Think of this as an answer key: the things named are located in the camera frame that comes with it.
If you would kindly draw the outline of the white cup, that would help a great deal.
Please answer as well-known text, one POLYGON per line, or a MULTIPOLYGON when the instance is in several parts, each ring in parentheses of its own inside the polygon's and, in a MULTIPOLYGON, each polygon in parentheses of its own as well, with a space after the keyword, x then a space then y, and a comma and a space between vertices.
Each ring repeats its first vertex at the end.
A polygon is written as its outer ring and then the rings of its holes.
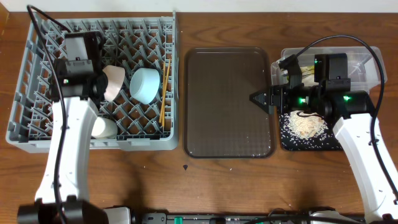
POLYGON ((116 123, 108 118, 97 117, 91 136, 96 139, 115 138, 118 134, 116 123))

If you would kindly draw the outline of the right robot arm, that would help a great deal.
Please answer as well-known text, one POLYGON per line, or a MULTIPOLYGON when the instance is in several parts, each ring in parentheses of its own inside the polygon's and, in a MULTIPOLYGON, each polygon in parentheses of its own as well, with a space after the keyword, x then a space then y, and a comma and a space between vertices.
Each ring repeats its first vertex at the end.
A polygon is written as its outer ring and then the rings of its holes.
POLYGON ((305 86, 297 55, 279 62, 288 82, 250 94, 267 114, 301 111, 331 126, 345 152, 364 205, 367 223, 397 223, 397 167, 382 138, 374 105, 364 90, 351 90, 348 56, 316 54, 315 85, 305 86))

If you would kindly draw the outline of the green orange snack wrapper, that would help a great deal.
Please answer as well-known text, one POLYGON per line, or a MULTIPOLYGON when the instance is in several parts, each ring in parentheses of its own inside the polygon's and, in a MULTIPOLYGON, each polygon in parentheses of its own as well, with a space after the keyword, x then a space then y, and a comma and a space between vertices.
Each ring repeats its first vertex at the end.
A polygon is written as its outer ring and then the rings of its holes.
POLYGON ((303 76, 313 75, 315 73, 315 66, 304 66, 300 67, 303 76))

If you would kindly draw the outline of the white bowl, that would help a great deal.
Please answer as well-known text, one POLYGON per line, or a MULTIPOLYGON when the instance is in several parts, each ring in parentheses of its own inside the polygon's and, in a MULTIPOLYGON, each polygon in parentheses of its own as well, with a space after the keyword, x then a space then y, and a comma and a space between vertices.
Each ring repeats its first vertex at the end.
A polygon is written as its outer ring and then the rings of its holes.
POLYGON ((113 101, 122 88, 126 71, 122 67, 107 65, 104 67, 103 72, 108 78, 108 85, 104 93, 104 98, 106 101, 113 101))

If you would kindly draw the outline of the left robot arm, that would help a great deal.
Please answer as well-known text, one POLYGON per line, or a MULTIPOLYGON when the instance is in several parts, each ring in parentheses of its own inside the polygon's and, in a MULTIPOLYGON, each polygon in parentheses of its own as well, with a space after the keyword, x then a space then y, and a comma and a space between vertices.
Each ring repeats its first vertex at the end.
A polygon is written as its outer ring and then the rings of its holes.
POLYGON ((18 223, 108 223, 90 203, 87 169, 91 132, 108 78, 101 67, 98 31, 65 34, 67 57, 51 64, 53 131, 45 174, 34 203, 21 205, 18 223))

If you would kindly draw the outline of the light blue bowl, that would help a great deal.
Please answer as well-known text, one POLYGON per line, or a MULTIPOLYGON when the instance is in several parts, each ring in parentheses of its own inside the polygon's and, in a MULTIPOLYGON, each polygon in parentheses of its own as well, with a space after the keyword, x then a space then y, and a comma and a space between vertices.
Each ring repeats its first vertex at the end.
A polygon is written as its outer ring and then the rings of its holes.
POLYGON ((142 104, 148 105, 160 87, 160 74, 156 69, 139 68, 131 78, 130 95, 142 104))

